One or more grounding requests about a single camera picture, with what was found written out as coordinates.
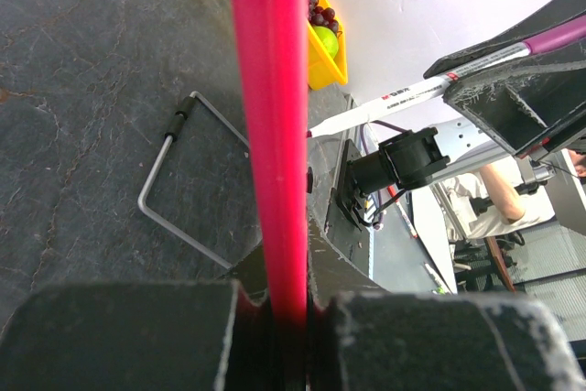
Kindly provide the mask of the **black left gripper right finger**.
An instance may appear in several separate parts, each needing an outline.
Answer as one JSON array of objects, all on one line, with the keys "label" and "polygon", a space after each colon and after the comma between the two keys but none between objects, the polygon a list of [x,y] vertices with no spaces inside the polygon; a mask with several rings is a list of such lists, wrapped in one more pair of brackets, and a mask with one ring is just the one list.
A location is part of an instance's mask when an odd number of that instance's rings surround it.
[{"label": "black left gripper right finger", "polygon": [[308,218],[313,390],[578,390],[554,315],[519,294],[397,294]]}]

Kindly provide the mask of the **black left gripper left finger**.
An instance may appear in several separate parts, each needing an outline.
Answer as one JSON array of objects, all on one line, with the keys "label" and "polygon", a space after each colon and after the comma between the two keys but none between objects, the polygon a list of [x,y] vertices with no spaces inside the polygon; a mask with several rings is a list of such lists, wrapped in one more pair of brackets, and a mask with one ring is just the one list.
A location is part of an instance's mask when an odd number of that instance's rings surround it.
[{"label": "black left gripper left finger", "polygon": [[267,390],[263,252],[219,280],[92,282],[32,294],[1,338],[4,390]]}]

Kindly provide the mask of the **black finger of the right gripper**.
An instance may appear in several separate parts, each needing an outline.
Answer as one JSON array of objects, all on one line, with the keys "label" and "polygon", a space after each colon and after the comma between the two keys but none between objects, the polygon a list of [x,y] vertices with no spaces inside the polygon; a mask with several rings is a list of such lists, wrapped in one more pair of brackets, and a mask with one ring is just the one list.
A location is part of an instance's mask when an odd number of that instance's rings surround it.
[{"label": "black finger of the right gripper", "polygon": [[585,148],[585,47],[562,49],[470,74],[443,101],[514,156]]},{"label": "black finger of the right gripper", "polygon": [[585,0],[551,0],[538,11],[484,42],[436,60],[424,73],[427,79],[482,56],[533,37],[585,14]]}]

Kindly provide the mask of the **purple capped whiteboard marker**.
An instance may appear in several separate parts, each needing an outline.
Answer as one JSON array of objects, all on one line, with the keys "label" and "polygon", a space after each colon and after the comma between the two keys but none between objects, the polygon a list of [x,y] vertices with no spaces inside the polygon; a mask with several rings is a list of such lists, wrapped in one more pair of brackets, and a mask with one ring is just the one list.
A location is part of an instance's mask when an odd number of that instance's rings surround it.
[{"label": "purple capped whiteboard marker", "polygon": [[384,116],[440,97],[450,85],[469,74],[510,60],[560,49],[584,37],[585,17],[579,16],[533,37],[482,56],[477,60],[464,63],[450,71],[392,91],[368,103],[329,117],[310,128],[307,132],[307,137],[316,138],[334,135],[358,125],[373,122]]}]

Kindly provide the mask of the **pink framed whiteboard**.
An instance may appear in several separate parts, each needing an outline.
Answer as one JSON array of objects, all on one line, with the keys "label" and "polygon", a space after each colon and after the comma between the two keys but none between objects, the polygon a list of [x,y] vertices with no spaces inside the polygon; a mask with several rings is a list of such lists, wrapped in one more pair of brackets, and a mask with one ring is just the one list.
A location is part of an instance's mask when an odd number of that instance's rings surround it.
[{"label": "pink framed whiteboard", "polygon": [[232,0],[255,198],[277,324],[307,321],[308,0]]}]

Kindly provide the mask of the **spare white whiteboard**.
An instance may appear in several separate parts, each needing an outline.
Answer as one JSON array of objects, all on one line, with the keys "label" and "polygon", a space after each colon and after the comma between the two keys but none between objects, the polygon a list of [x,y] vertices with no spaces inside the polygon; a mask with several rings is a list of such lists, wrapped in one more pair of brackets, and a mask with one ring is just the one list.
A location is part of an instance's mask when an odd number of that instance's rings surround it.
[{"label": "spare white whiteboard", "polygon": [[449,291],[457,294],[450,244],[440,205],[428,187],[413,190],[410,195],[414,225],[418,236]]}]

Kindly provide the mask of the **person in white shirt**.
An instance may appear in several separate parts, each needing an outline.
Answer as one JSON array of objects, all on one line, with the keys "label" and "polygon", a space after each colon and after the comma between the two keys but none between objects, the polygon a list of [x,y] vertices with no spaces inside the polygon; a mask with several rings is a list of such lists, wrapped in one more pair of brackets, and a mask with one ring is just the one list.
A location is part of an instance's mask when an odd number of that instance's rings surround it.
[{"label": "person in white shirt", "polygon": [[552,219],[555,212],[545,189],[521,194],[516,187],[522,183],[513,157],[445,179],[442,185],[461,226],[458,231],[450,219],[445,220],[449,240],[510,234]]}]

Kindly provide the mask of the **red marker pen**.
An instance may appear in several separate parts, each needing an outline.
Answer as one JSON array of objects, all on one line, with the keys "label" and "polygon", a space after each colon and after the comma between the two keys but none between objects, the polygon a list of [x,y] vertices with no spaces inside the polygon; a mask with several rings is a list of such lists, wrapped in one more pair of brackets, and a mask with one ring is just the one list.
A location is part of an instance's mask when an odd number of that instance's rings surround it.
[{"label": "red marker pen", "polygon": [[[387,192],[389,194],[389,196],[391,198],[395,197],[397,195],[397,191],[394,187],[389,186],[387,188]],[[410,221],[407,212],[405,211],[405,209],[402,207],[401,203],[399,201],[395,202],[395,206],[397,207],[403,221],[404,224],[406,225],[406,228],[408,229],[409,234],[413,237],[413,238],[418,238],[418,233],[415,229],[415,227],[413,226],[412,222]]]}]

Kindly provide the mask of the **yellow plastic fruit bin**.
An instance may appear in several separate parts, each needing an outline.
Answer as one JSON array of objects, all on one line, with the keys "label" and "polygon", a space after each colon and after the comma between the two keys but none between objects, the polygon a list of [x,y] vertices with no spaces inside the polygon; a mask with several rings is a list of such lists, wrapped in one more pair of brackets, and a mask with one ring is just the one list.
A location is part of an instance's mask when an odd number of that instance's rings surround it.
[{"label": "yellow plastic fruit bin", "polygon": [[[320,5],[333,8],[328,0],[320,0]],[[348,81],[345,32],[335,9],[334,11],[340,24],[340,34],[336,35],[339,51],[334,59],[329,56],[314,32],[313,25],[308,21],[308,85],[315,91],[334,83],[345,85]]]}]

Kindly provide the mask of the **green apple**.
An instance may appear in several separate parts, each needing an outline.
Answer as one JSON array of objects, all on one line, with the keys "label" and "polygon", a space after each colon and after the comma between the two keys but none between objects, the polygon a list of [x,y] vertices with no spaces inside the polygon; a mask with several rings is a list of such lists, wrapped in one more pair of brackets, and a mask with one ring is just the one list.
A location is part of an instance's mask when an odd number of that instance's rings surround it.
[{"label": "green apple", "polygon": [[329,56],[334,59],[339,51],[339,41],[336,34],[327,27],[314,26],[313,30]]}]

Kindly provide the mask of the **dark purple grape bunch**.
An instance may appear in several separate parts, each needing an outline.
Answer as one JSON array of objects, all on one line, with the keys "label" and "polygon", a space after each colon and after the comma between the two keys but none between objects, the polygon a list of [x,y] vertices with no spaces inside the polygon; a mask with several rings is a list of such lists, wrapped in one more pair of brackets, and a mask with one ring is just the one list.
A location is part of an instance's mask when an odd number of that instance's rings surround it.
[{"label": "dark purple grape bunch", "polygon": [[320,0],[308,0],[308,21],[314,27],[326,27],[335,35],[340,34],[340,24],[331,7],[323,7]]}]

